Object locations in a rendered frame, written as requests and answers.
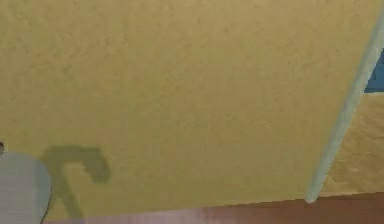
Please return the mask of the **grey rounded furniture piece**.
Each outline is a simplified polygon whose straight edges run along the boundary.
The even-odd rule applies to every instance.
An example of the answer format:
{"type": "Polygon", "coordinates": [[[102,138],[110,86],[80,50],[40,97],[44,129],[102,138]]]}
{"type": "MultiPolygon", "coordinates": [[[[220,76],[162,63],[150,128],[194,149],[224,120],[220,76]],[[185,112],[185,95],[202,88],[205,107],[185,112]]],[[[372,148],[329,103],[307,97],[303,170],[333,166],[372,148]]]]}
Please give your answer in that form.
{"type": "Polygon", "coordinates": [[[0,224],[41,224],[51,198],[51,178],[36,158],[0,156],[0,224]]]}

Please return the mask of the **blue framed window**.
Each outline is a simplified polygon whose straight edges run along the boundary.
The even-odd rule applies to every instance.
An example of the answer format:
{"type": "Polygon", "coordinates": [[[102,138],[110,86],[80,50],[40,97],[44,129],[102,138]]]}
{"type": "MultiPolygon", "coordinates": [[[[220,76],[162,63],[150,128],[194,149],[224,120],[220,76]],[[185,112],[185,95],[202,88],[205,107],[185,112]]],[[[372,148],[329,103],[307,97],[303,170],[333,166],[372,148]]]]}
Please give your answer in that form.
{"type": "Polygon", "coordinates": [[[380,57],[375,64],[364,92],[384,92],[384,49],[382,50],[380,57]]]}

